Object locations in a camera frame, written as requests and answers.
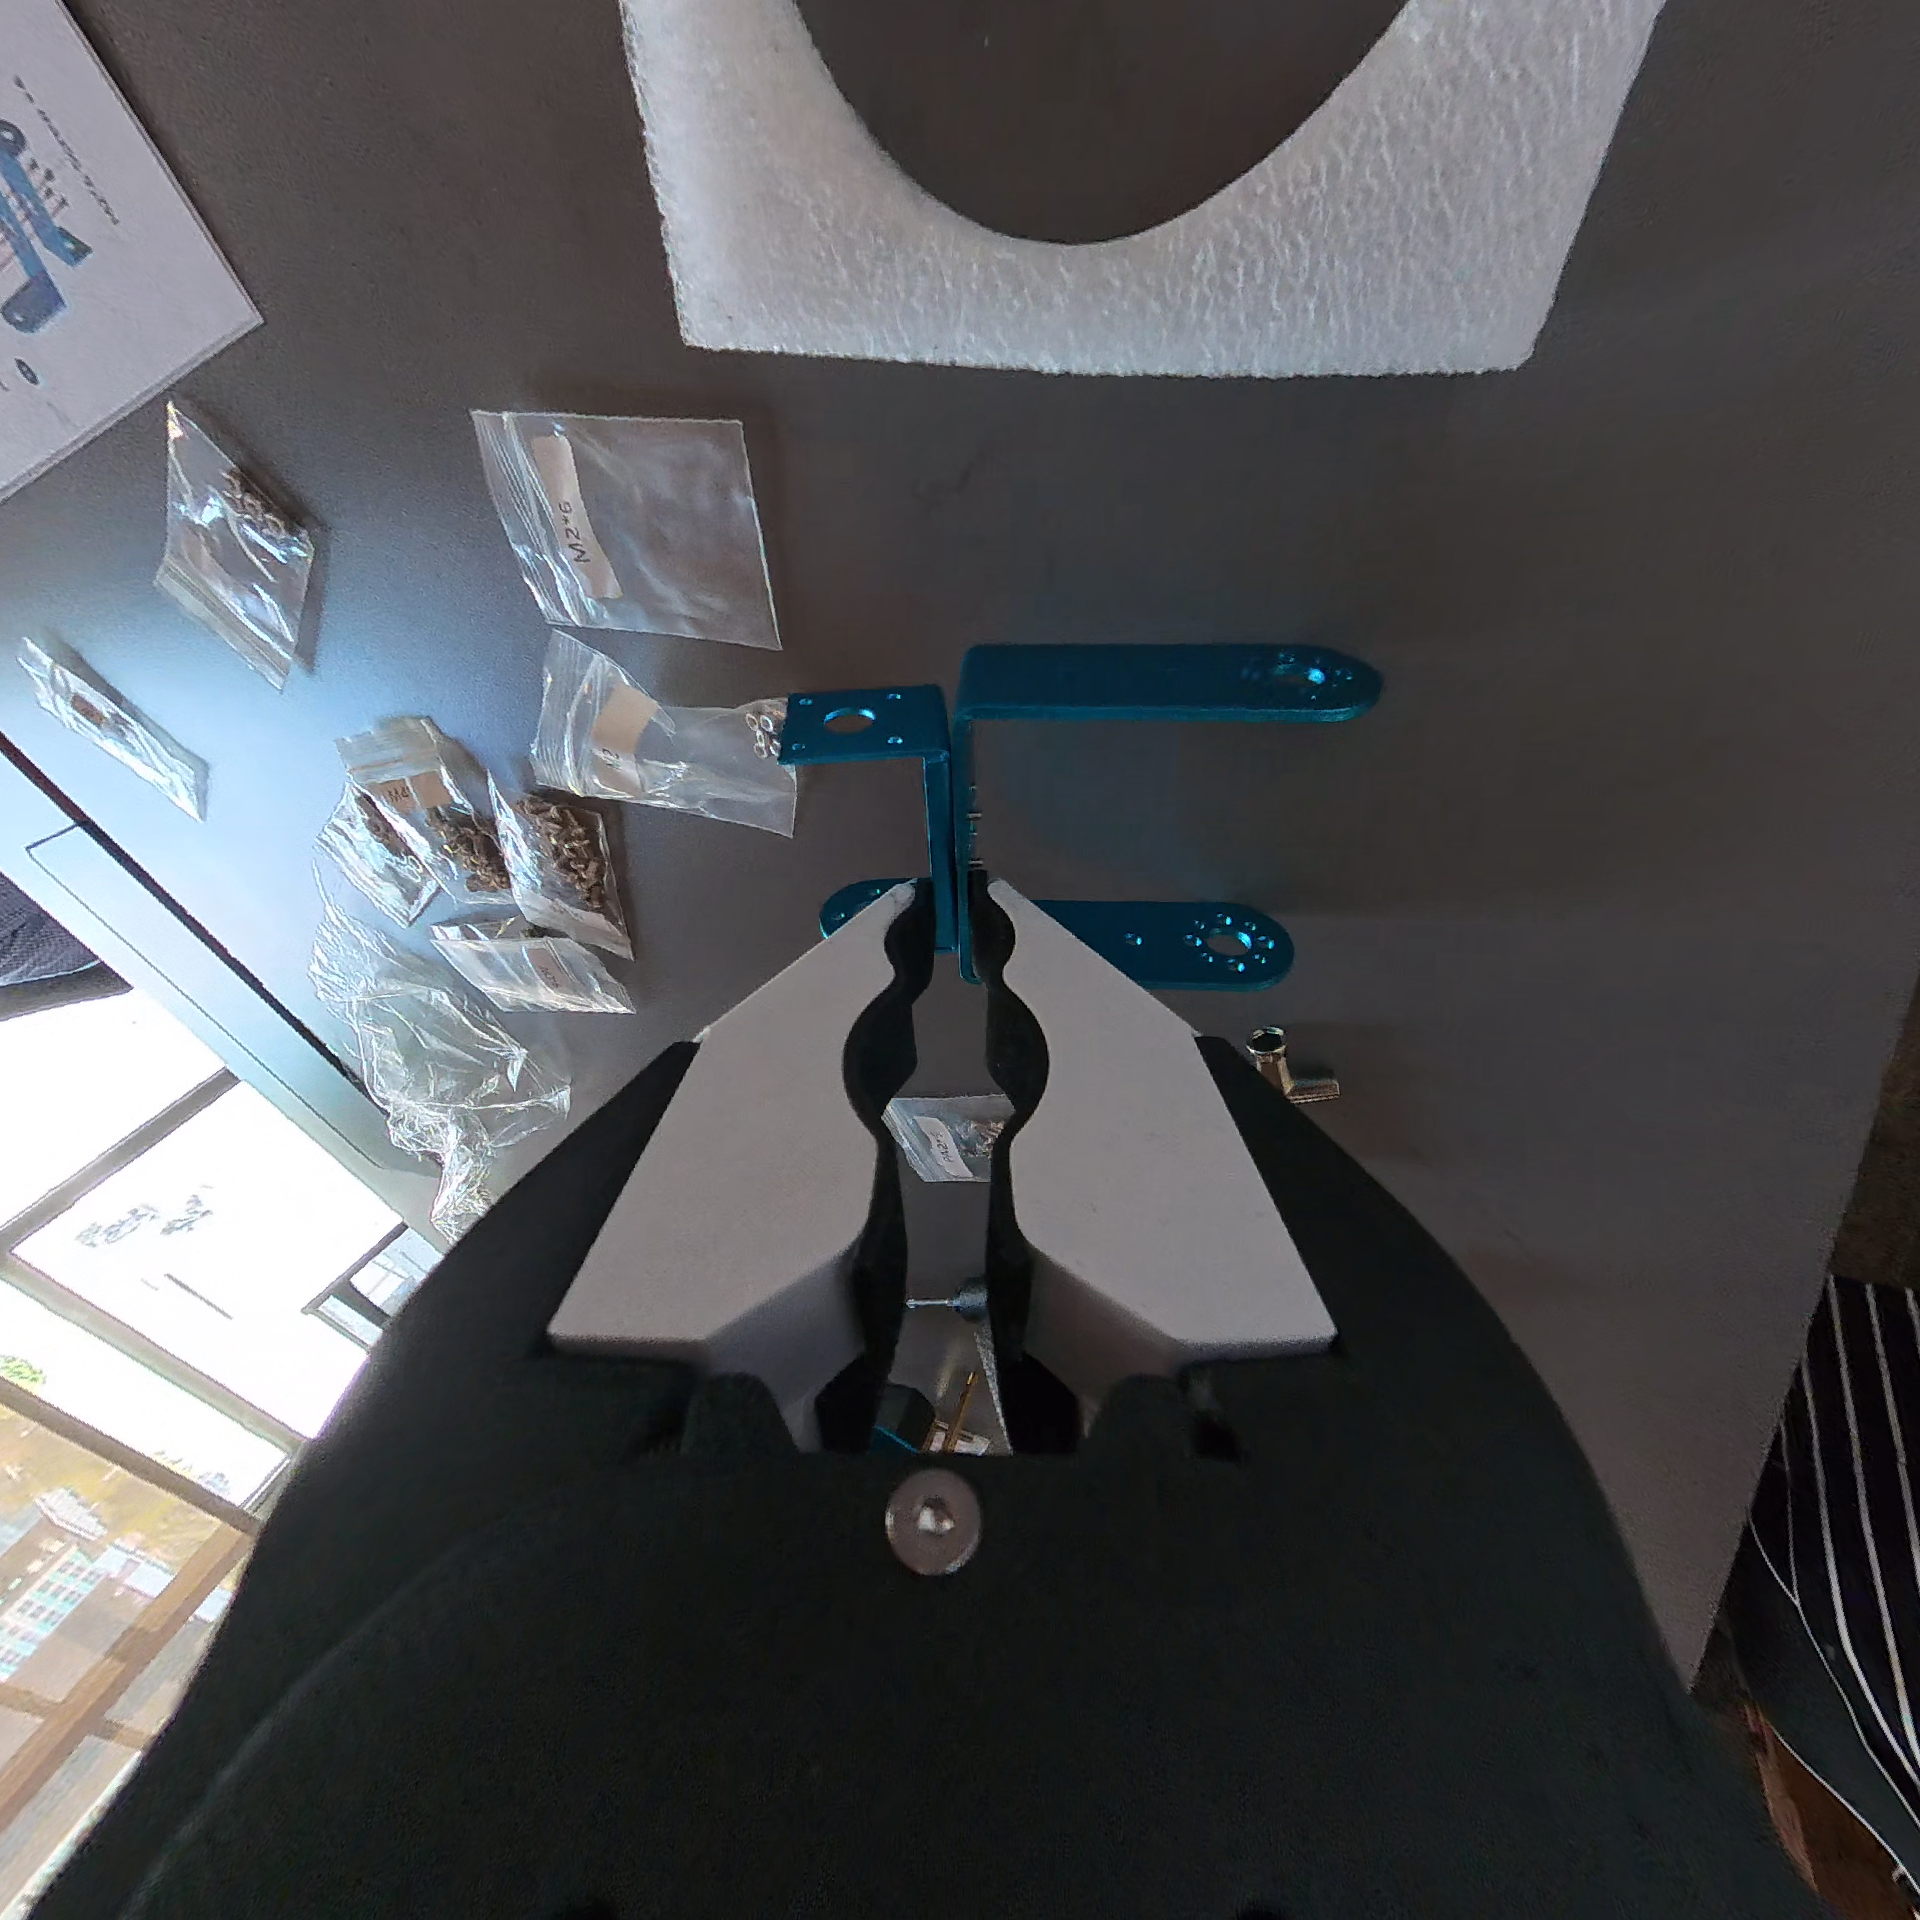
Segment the empty crumpled plastic bag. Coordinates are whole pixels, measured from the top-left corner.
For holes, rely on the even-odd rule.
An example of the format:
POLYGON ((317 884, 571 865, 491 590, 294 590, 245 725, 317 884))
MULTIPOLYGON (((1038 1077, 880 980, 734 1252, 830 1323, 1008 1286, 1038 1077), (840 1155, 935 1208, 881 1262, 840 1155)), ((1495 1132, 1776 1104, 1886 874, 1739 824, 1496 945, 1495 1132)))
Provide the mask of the empty crumpled plastic bag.
POLYGON ((569 1075, 516 1041, 440 963, 320 900, 308 961, 391 1140, 439 1166, 429 1209, 453 1243, 508 1190, 508 1158, 569 1116, 569 1075))

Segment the large labelled clear plastic bag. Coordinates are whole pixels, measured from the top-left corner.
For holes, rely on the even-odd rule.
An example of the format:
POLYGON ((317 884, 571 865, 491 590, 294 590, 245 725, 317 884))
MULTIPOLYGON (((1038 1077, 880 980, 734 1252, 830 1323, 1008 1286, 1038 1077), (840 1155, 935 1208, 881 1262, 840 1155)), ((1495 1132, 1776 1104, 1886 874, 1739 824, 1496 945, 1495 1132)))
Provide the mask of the large labelled clear plastic bag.
POLYGON ((476 410, 470 427, 545 625, 782 650, 741 420, 476 410))

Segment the labelled bag of nuts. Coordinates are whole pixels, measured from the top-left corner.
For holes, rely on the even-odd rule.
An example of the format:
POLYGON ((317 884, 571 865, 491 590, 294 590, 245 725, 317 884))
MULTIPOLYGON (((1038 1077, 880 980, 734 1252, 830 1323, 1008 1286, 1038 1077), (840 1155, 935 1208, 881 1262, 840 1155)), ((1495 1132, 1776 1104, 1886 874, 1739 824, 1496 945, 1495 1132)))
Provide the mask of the labelled bag of nuts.
POLYGON ((671 707, 587 641, 552 629, 544 646, 534 781, 584 801, 671 809, 790 836, 797 771, 779 757, 785 699, 671 707))

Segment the grey desk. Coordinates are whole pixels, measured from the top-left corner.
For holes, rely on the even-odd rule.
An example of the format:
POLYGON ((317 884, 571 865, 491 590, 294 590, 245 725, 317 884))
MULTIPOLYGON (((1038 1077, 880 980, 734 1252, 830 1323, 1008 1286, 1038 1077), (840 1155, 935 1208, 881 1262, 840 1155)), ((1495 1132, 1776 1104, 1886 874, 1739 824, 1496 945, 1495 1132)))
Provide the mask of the grey desk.
POLYGON ((1915 973, 1915 22, 1669 5, 1527 364, 1134 380, 694 353, 615 5, 72 5, 263 326, 182 382, 320 534, 273 690, 156 590, 161 408, 5 506, 5 731, 334 1067, 336 736, 521 752, 544 625, 470 410, 747 429, 779 657, 668 699, 941 681, 979 643, 1317 641, 1343 728, 983 730, 1030 896, 1286 926, 1326 1126, 1547 1379, 1699 1664, 1915 973), (62 730, 70 646, 207 765, 62 730))

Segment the white foam packing piece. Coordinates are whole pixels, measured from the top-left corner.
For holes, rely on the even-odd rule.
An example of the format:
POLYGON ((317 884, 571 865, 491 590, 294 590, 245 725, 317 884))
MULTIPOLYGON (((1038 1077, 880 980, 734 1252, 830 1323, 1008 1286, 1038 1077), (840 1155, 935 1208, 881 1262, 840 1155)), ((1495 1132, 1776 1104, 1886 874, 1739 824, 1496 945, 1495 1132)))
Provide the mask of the white foam packing piece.
POLYGON ((1295 132, 1134 235, 1012 237, 886 157, 796 5, 624 5, 685 345, 1077 378, 1529 361, 1661 5, 1403 5, 1295 132))

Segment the narrow plastic bag of parts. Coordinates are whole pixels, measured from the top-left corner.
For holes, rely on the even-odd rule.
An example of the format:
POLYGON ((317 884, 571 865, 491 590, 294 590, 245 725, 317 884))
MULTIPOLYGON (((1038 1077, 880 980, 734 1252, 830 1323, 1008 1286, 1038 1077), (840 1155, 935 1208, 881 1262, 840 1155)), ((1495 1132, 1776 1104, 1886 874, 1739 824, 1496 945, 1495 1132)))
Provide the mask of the narrow plastic bag of parts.
POLYGON ((207 765, 102 681, 70 646, 24 637, 16 659, 36 707, 131 771, 195 824, 207 816, 207 765))

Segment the small bag of screws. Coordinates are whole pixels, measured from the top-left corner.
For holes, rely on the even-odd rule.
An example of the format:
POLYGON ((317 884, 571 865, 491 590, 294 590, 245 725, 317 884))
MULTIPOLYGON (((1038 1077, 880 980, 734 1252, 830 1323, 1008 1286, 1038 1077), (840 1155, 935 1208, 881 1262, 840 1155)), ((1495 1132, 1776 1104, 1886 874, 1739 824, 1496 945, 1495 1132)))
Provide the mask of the small bag of screws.
POLYGON ((918 1181, 990 1184, 993 1148, 1012 1116, 1006 1096, 896 1096, 881 1118, 918 1181))

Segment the large window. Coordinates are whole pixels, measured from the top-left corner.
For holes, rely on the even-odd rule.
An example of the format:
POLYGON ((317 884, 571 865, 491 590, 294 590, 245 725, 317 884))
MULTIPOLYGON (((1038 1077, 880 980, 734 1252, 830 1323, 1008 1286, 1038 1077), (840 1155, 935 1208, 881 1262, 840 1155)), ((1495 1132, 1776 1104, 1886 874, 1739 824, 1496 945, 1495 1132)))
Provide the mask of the large window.
POLYGON ((439 1260, 139 992, 5 1021, 5 1825, 157 1734, 439 1260))

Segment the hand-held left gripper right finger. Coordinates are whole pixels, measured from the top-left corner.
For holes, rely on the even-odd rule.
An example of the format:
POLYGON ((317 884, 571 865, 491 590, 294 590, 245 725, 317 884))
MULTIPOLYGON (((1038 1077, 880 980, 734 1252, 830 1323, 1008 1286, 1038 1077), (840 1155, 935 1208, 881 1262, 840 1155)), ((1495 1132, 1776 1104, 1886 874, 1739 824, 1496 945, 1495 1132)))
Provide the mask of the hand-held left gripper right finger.
POLYGON ((1012 1118, 985 1256, 999 1416, 1063 1454, 1139 1377, 1327 1354, 1334 1320, 1198 1033, 1006 880, 971 880, 1012 1118))

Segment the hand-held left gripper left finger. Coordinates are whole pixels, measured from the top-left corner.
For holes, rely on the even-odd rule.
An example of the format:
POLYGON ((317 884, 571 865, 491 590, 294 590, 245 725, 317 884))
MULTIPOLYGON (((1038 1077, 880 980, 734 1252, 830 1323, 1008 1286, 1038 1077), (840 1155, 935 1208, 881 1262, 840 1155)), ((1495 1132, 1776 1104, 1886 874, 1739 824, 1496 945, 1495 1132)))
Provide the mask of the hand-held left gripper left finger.
POLYGON ((856 1018, 896 982, 893 882, 707 1027, 545 1333, 559 1354, 761 1381, 803 1452, 861 1348, 853 1293, 877 1145, 848 1093, 856 1018))

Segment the silver metal elbow fitting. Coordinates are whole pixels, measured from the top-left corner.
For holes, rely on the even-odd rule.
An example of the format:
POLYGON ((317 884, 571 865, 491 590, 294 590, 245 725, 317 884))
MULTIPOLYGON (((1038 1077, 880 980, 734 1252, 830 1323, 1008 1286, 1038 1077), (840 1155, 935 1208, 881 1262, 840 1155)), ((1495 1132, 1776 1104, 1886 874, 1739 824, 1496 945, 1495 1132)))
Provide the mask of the silver metal elbow fitting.
POLYGON ((1339 1099, 1341 1088, 1329 1073, 1305 1073, 1291 1061, 1289 1035, 1283 1027, 1264 1024, 1254 1029, 1243 1049, 1264 1083, 1277 1090, 1289 1106, 1324 1106, 1339 1099))

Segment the printed instruction sheet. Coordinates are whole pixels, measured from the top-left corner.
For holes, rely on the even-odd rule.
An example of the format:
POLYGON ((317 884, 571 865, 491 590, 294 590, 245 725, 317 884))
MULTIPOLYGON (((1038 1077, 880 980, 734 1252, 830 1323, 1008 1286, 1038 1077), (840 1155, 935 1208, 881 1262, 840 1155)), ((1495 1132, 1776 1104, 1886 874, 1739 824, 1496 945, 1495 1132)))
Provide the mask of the printed instruction sheet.
POLYGON ((3 496, 261 315, 72 16, 3 5, 3 496))

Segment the black white striped cloth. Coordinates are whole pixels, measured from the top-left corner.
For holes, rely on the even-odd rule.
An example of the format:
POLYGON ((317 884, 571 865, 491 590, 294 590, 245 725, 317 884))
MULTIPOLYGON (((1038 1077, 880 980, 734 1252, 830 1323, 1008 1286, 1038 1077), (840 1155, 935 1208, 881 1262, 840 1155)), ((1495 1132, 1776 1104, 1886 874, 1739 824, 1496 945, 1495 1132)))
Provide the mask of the black white striped cloth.
POLYGON ((1828 1277, 1747 1513, 1724 1620, 1790 1752, 1915 1876, 1915 1292, 1828 1277))

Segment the blue metal bracket assembly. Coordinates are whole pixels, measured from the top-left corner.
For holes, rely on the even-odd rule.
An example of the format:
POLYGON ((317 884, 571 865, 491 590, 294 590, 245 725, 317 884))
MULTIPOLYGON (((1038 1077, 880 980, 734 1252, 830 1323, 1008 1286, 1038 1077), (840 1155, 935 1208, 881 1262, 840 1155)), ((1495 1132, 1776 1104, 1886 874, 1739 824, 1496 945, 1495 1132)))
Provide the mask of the blue metal bracket assembly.
MULTIPOLYGON (((1017 725, 1345 725, 1382 676, 1320 644, 980 644, 949 705, 936 685, 790 696, 776 734, 788 771, 915 761, 920 771, 936 953, 976 985, 979 802, 973 730, 1017 725)), ((1285 929, 1243 904, 1039 900, 1069 936, 1155 992, 1260 992, 1294 964, 1285 929)))

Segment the plastic bag of screws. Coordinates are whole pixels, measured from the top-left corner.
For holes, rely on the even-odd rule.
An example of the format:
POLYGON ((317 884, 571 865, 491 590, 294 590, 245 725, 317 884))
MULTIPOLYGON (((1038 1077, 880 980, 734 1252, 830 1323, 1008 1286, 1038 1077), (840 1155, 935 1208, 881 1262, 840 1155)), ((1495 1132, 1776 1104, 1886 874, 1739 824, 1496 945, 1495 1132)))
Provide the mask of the plastic bag of screws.
POLYGON ((316 560, 312 534, 166 400, 157 592, 283 690, 304 659, 316 560))
POLYGON ((334 748, 344 786, 317 852, 373 908, 409 929, 433 904, 511 904, 484 773, 462 742, 424 715, 393 715, 334 748))
POLYGON ((544 930, 633 961, 603 816, 575 798, 489 781, 495 842, 519 915, 544 930))

